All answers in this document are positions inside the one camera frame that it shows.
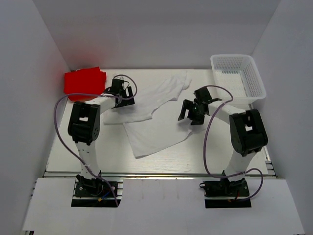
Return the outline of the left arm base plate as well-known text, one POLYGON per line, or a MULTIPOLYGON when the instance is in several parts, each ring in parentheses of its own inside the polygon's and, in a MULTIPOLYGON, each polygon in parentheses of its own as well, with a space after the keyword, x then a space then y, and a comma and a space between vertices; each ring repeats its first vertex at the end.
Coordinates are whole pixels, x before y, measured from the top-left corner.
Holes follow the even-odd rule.
POLYGON ((117 208, 121 202, 121 185, 109 181, 108 185, 100 179, 87 179, 76 175, 71 207, 73 208, 117 208))

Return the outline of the white t-shirt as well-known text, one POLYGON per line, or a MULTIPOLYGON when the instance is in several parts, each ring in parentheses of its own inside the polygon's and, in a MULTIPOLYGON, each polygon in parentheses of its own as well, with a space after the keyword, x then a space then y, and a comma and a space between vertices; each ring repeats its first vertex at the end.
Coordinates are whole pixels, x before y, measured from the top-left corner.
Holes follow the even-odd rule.
POLYGON ((192 132, 189 121, 178 122, 181 93, 191 79, 183 71, 139 89, 135 104, 103 114, 104 125, 123 125, 133 154, 142 158, 185 140, 192 132))

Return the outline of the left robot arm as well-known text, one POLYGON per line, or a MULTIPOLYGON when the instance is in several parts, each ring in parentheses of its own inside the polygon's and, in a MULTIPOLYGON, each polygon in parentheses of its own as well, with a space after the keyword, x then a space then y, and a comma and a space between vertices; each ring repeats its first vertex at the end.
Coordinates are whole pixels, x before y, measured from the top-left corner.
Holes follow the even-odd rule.
POLYGON ((129 76, 118 74, 103 93, 91 94, 91 100, 73 104, 67 131, 75 142, 82 166, 78 180, 87 182, 86 188, 92 195, 99 195, 103 191, 95 146, 100 134, 100 116, 105 111, 135 104, 137 87, 133 92, 131 82, 134 81, 129 76))

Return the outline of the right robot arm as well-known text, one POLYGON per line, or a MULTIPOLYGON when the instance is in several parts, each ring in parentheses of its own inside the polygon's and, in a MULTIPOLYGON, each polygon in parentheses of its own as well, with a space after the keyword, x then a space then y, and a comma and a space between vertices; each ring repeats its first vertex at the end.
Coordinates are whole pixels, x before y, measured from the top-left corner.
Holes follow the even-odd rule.
POLYGON ((221 182, 221 190, 226 195, 233 195, 239 188, 238 182, 251 171, 248 169, 254 156, 268 144, 268 136, 257 109, 244 110, 230 105, 234 96, 226 88, 207 85, 194 91, 194 100, 185 99, 182 103, 178 121, 185 118, 191 125, 203 125, 205 116, 210 116, 203 140, 203 164, 206 173, 221 182), (207 142, 213 120, 217 118, 229 125, 230 140, 233 147, 231 159, 221 175, 212 174, 207 166, 207 142))

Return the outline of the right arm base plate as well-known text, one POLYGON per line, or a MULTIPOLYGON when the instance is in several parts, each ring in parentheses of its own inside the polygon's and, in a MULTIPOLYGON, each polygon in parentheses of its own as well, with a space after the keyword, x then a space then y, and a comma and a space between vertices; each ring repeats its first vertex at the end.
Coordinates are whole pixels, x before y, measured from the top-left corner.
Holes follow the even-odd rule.
POLYGON ((245 178, 230 182, 228 179, 219 181, 203 181, 199 187, 204 191, 206 209, 239 209, 251 208, 249 189, 245 178))

